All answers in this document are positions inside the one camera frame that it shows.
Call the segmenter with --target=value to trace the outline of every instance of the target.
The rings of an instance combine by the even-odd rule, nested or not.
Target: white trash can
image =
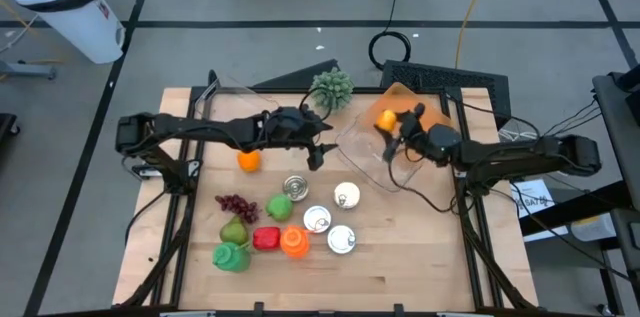
[[[16,0],[55,28],[94,63],[122,56],[124,28],[105,0]]]

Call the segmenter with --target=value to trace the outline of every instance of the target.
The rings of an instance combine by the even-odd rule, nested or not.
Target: wooden tabletop
[[[166,89],[160,111],[186,115],[189,93],[190,89]],[[491,109],[485,89],[463,89],[463,96],[471,105]],[[332,143],[343,127],[378,97],[356,95],[346,110],[327,120],[334,130],[323,132],[321,141]],[[300,98],[295,94],[261,95],[247,101],[221,94],[213,98],[211,118],[224,121],[246,117],[277,104],[297,105]],[[436,97],[424,98],[434,107],[439,106]],[[465,112],[472,139],[485,143],[498,141],[491,114],[470,108]],[[164,143],[163,148],[175,157],[179,145],[179,141],[172,140]],[[325,155],[322,168],[310,172],[306,151],[265,150],[262,170],[254,174],[238,169],[236,153],[222,144],[205,146],[181,309],[248,310],[253,309],[256,301],[264,302],[267,310],[389,311],[394,303],[404,304],[407,311],[474,309],[457,216],[437,213],[412,193],[374,188],[341,161],[338,151]],[[320,204],[331,211],[332,224],[345,224],[354,230],[357,238],[354,251],[347,255],[332,253],[323,233],[311,236],[311,251],[303,260],[291,260],[280,251],[256,253],[252,255],[250,269],[244,273],[217,269],[212,264],[213,250],[220,243],[218,232],[231,214],[221,211],[214,196],[239,194],[264,208],[268,198],[281,192],[282,181],[292,174],[307,179],[309,196],[295,204],[288,223],[274,223],[263,213],[250,230],[266,225],[302,225],[306,208]],[[343,181],[354,182],[361,190],[360,203],[351,211],[339,210],[332,200],[333,189]],[[454,195],[450,169],[436,168],[429,162],[422,165],[408,185],[442,207],[448,206]],[[510,193],[506,182],[496,188]],[[142,183],[136,210],[161,190],[160,179]],[[168,197],[162,199],[132,228],[114,303],[129,297],[157,260],[168,201]],[[484,201],[496,261],[522,295],[537,303],[514,204],[497,193]],[[484,303],[491,305],[486,270],[479,258],[478,267]],[[166,274],[163,301],[169,300],[168,286],[173,273],[172,264]]]

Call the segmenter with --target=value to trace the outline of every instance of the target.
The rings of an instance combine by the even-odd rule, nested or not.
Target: concrete floor
[[[90,163],[40,313],[109,307],[124,229],[139,188],[122,171],[113,150],[120,116],[156,111],[164,88],[202,85],[211,68],[252,85],[336,58],[357,85],[377,85],[380,73],[369,62],[366,48],[381,30],[373,26],[388,18],[391,1],[144,0],[124,62],[113,69],[93,65],[48,28],[38,28],[39,36],[27,34],[3,53],[6,61],[64,59],[55,81],[9,78],[0,83],[0,111],[17,114],[23,129],[0,159],[0,240],[6,246],[0,250],[3,315],[25,310],[58,215],[67,195],[73,195],[74,174],[82,177],[85,171],[82,165],[78,169],[83,150]],[[398,0],[394,20],[421,26],[394,28],[417,35],[410,37],[412,62],[453,67],[458,28],[431,26],[434,21],[460,21],[469,1]],[[619,21],[640,21],[636,0],[608,1]],[[107,2],[121,20],[138,16],[132,15],[136,0]],[[487,23],[466,31],[460,67],[509,76],[513,114],[544,130],[590,101],[591,77],[629,69],[614,30],[638,28],[640,23],[614,23],[601,2],[478,0],[471,20]],[[33,16],[12,6],[25,19]],[[8,32],[19,31],[12,21],[0,8],[0,46],[10,40]],[[639,49],[640,30],[622,31],[631,48]],[[400,48],[393,40],[382,40],[375,52],[379,59],[401,59]],[[106,117],[94,125],[97,142],[85,146],[99,101],[111,90]],[[590,189],[618,180],[602,120],[576,132],[598,141],[604,168],[589,179],[566,180]],[[583,257],[557,241],[534,242],[528,250],[542,306],[593,314],[593,305],[605,301],[598,271]],[[612,253],[612,259],[623,268],[618,253]],[[619,286],[627,314],[638,315],[628,286]]]

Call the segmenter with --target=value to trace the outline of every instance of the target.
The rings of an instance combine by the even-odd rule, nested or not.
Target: red pepper
[[[280,246],[280,228],[260,227],[253,231],[253,247],[259,251],[268,251]]]

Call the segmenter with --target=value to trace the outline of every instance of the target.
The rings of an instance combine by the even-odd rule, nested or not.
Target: succulent plant
[[[333,68],[331,72],[313,77],[311,89],[317,88],[311,93],[311,98],[316,106],[328,111],[339,111],[351,102],[353,82],[346,72]]]

